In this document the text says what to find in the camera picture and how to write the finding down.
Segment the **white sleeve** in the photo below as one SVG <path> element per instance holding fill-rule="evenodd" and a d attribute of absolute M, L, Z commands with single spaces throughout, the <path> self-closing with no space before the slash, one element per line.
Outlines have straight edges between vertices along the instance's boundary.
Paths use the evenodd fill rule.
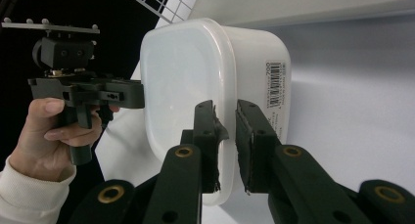
<path fill-rule="evenodd" d="M 62 182 L 48 182 L 24 176 L 6 160 L 0 172 L 0 223 L 54 224 L 69 193 L 69 183 L 76 174 Z"/>

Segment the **barcode label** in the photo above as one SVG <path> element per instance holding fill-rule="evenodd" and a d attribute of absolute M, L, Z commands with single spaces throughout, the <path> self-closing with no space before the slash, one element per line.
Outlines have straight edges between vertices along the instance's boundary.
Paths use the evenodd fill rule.
<path fill-rule="evenodd" d="M 282 77 L 285 74 L 285 64 L 281 62 L 267 62 L 266 75 L 267 84 L 267 107 L 274 108 L 281 106 L 282 101 Z"/>

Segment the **white wall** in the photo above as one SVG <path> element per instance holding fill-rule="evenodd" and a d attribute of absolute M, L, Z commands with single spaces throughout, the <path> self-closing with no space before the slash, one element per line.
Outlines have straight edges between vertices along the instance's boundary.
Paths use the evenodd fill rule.
<path fill-rule="evenodd" d="M 267 30 L 292 58 L 288 143 L 353 190 L 379 178 L 415 194 L 415 15 Z"/>
<path fill-rule="evenodd" d="M 259 27 L 344 20 L 415 10 L 415 0 L 197 0 L 191 19 Z"/>

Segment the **black metal bracket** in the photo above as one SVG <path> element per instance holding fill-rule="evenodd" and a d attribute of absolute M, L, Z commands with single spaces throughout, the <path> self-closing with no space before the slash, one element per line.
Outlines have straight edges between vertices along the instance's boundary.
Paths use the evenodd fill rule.
<path fill-rule="evenodd" d="M 356 193 L 337 184 L 305 149 L 282 145 L 257 105 L 238 101 L 236 120 L 245 188 L 269 194 L 275 223 L 415 223 L 415 198 L 403 188 L 373 180 Z M 69 224 L 200 223 L 202 193 L 215 188 L 224 135 L 212 101 L 198 104 L 194 129 L 183 130 L 159 175 L 136 188 L 119 180 L 103 183 Z"/>

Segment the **hand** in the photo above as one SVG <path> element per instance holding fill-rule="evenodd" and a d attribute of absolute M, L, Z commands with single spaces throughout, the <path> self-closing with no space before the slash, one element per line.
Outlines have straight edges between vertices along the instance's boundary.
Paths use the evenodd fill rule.
<path fill-rule="evenodd" d="M 64 106 L 63 100 L 52 98 L 31 102 L 19 142 L 9 159 L 19 173 L 39 180 L 62 181 L 73 174 L 69 145 L 89 145 L 99 138 L 101 119 L 95 111 L 91 129 L 81 128 L 78 123 L 53 129 L 56 115 Z"/>

